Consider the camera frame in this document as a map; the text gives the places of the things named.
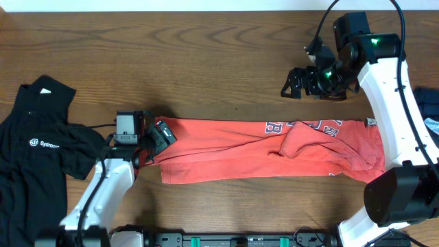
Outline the red orange t-shirt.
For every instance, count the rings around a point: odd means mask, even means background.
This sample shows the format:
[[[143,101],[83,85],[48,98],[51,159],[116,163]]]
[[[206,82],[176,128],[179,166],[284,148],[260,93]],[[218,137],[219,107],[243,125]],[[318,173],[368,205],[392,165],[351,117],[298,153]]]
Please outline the red orange t-shirt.
[[[385,172],[379,129],[356,120],[224,121],[158,117],[176,142],[143,151],[167,184],[344,174],[368,183]]]

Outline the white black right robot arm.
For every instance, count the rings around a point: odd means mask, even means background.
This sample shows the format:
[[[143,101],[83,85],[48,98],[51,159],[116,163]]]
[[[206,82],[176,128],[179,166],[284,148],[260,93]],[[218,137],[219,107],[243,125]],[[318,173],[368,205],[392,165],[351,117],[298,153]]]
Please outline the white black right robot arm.
[[[292,69],[281,96],[344,100],[363,91],[385,152],[385,173],[364,189],[364,207],[341,222],[329,246],[406,245],[402,228],[438,217],[438,147],[417,106],[407,71],[405,36],[373,33],[364,12],[333,24],[336,52],[319,36],[306,47],[311,65]]]

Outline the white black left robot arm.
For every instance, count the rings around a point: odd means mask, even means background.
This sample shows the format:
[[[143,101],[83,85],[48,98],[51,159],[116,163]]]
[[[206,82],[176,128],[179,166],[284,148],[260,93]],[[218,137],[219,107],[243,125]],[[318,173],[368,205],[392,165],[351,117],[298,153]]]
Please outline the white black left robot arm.
[[[151,246],[139,227],[114,233],[110,227],[137,172],[175,142],[171,128],[150,111],[119,111],[116,131],[98,152],[93,179],[80,201],[58,227],[41,231],[35,246]]]

